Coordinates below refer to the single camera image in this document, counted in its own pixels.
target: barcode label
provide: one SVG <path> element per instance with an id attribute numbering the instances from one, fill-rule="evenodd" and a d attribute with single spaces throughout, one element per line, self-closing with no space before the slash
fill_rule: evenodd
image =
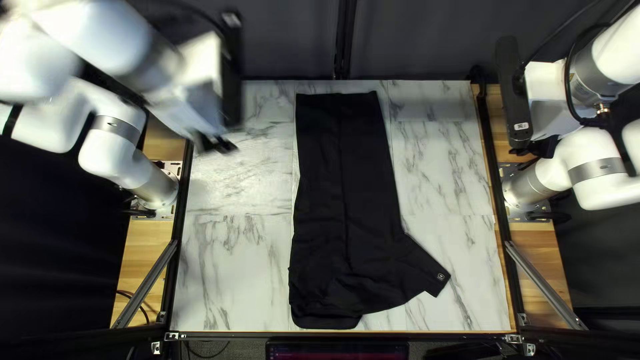
<path id="1" fill-rule="evenodd" d="M 528 129 L 529 128 L 529 123 L 528 122 L 521 122 L 519 124 L 515 124 L 513 126 L 513 128 L 516 129 L 516 130 Z"/>

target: black backdrop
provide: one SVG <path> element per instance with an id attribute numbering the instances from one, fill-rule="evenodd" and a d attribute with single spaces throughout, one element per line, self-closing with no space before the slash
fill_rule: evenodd
<path id="1" fill-rule="evenodd" d="M 129 217 L 76 158 L 0 136 L 4 340 L 111 325 Z"/>

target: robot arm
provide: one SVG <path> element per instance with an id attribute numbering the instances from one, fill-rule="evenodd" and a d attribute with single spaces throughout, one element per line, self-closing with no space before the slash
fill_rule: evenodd
<path id="1" fill-rule="evenodd" d="M 623 130 L 623 139 L 636 169 L 640 169 L 640 120 Z M 630 177 L 611 135 L 602 129 L 582 128 L 563 138 L 551 159 L 540 159 L 504 181 L 505 201 L 523 211 L 573 187 L 586 210 L 600 210 L 640 201 L 640 177 Z"/>
<path id="2" fill-rule="evenodd" d="M 92 111 L 80 165 L 132 191 L 148 209 L 169 206 L 177 183 L 136 149 L 142 111 L 73 78 L 77 57 L 141 94 L 160 121 L 200 143 L 226 132 L 221 57 L 228 52 L 218 34 L 176 48 L 122 0 L 7 2 L 12 11 L 0 24 L 0 77 L 10 81 L 0 83 L 0 99 L 24 107 L 0 104 L 0 129 L 9 129 L 3 135 L 67 152 Z M 22 109 L 17 121 L 10 119 L 16 108 Z"/>
<path id="3" fill-rule="evenodd" d="M 583 117 L 608 112 L 609 103 L 640 82 L 640 6 L 598 35 L 572 61 L 573 103 Z M 533 125 L 532 140 L 560 135 L 552 158 L 503 182 L 505 201 L 531 211 L 537 202 L 573 188 L 587 210 L 613 208 L 640 201 L 640 177 L 630 177 L 620 153 L 603 129 L 582 127 L 569 113 L 564 95 L 565 61 L 532 62 L 525 70 Z M 623 130 L 633 165 L 640 170 L 640 120 Z"/>

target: black pants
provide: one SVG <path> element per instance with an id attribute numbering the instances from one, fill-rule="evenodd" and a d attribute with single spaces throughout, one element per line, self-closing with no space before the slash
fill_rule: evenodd
<path id="1" fill-rule="evenodd" d="M 376 92 L 296 97 L 300 185 L 289 303 L 306 329 L 437 296 L 449 273 L 404 233 Z"/>

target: white marble surface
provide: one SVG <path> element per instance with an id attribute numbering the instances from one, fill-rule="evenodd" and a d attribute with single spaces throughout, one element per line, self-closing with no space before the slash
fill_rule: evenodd
<path id="1" fill-rule="evenodd" d="M 451 274 L 437 298 L 421 293 L 405 305 L 407 330 L 509 329 L 493 215 L 403 215 L 403 225 Z"/>
<path id="2" fill-rule="evenodd" d="M 245 120 L 293 121 L 296 81 L 247 81 L 243 84 Z"/>
<path id="3" fill-rule="evenodd" d="M 309 331 L 291 321 L 287 267 L 298 155 L 296 92 L 375 90 L 387 127 L 403 224 L 451 274 L 363 316 L 354 331 L 500 331 L 507 301 L 474 103 L 466 81 L 261 81 L 245 84 L 240 151 L 192 166 L 171 328 Z"/>
<path id="4" fill-rule="evenodd" d="M 391 117 L 398 121 L 476 121 L 468 81 L 387 81 Z"/>
<path id="5" fill-rule="evenodd" d="M 492 215 L 475 121 L 391 121 L 394 174 L 403 215 Z"/>
<path id="6" fill-rule="evenodd" d="M 182 235 L 172 327 L 288 331 L 291 216 L 192 211 Z"/>

